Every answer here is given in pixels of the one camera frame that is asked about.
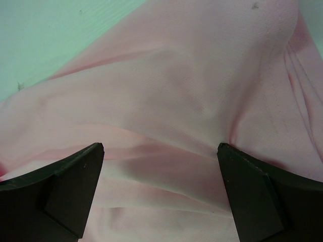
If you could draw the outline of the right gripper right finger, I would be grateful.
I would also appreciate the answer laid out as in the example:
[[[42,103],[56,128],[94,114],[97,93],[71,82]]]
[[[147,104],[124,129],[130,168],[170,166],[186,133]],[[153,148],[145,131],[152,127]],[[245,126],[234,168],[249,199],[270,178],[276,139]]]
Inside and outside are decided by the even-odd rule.
[[[321,182],[226,143],[217,157],[240,241],[322,241]]]

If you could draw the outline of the pink t shirt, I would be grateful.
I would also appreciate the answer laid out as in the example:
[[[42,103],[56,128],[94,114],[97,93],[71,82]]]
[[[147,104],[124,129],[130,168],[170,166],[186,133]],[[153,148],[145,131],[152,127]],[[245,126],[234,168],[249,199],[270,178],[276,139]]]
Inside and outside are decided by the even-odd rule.
[[[298,1],[147,1],[1,104],[2,179],[96,142],[84,241],[237,241],[220,143],[322,181],[322,59]]]

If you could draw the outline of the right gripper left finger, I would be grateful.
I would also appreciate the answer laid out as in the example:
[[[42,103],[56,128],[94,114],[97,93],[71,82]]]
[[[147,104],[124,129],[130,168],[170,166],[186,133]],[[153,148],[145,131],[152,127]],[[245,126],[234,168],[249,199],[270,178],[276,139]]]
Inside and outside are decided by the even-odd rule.
[[[1,241],[78,241],[103,164],[101,143],[1,182]]]

